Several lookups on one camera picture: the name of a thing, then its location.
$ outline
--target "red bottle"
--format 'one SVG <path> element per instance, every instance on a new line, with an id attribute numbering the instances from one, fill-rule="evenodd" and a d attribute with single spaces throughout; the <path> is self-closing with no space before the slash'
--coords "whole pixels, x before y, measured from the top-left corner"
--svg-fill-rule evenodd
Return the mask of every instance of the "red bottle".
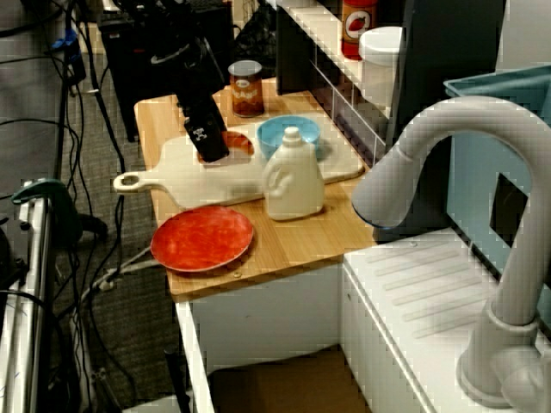
<path id="1" fill-rule="evenodd" d="M 358 52 L 360 36 L 376 28 L 378 0 L 343 0 L 341 51 L 348 59 L 362 60 Z"/>

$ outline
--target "orange plate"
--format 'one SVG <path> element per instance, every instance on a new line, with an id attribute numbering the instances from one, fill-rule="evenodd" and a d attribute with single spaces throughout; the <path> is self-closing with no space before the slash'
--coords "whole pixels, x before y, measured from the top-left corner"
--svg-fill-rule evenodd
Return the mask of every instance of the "orange plate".
<path id="1" fill-rule="evenodd" d="M 202 206 L 165 221 L 153 235 L 152 254 L 175 271 L 207 271 L 241 256 L 252 235 L 252 223 L 243 214 Z"/>

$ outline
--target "black equipment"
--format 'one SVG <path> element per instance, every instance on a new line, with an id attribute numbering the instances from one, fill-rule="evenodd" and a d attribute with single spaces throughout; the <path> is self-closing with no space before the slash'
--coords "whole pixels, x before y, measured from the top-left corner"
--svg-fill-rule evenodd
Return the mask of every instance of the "black equipment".
<path id="1" fill-rule="evenodd" d="M 203 159 L 224 157 L 220 132 L 226 126 L 212 94 L 227 84 L 220 67 L 232 63 L 231 7 L 197 8 L 175 0 L 120 0 L 117 6 L 124 13 L 100 16 L 98 27 L 129 140 L 137 132 L 136 102 L 176 94 Z"/>

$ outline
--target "wooden table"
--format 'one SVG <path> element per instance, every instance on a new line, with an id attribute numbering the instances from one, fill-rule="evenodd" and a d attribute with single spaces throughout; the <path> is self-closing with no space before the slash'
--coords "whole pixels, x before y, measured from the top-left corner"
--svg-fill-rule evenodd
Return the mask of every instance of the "wooden table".
<path id="1" fill-rule="evenodd" d="M 228 88 L 214 96 L 228 127 L 302 111 L 326 115 L 309 92 L 278 96 L 275 79 L 263 81 L 263 98 L 266 113 L 246 119 L 232 113 Z M 185 134 L 183 116 L 174 96 L 139 102 L 135 113 L 145 166 L 150 169 L 157 164 L 164 142 Z M 350 202 L 360 179 L 326 185 L 322 212 L 303 219 L 274 221 L 264 212 L 264 200 L 231 206 L 254 225 L 251 247 L 235 262 L 213 271 L 186 274 L 167 271 L 172 298 L 180 302 L 248 287 L 340 262 L 344 253 L 374 245 L 372 228 L 356 216 Z M 152 190 L 152 199 L 159 225 L 180 212 L 164 191 Z"/>

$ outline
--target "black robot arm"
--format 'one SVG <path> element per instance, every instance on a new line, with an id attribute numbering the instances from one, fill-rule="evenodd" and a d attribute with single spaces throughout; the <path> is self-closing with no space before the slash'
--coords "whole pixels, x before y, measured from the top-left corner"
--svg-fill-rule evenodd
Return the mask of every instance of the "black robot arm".
<path id="1" fill-rule="evenodd" d="M 212 95 L 224 88 L 220 71 L 191 5 L 182 0 L 117 0 L 146 33 L 152 64 L 181 76 L 173 92 L 182 108 L 185 128 L 205 162 L 229 153 L 221 133 L 226 125 Z"/>

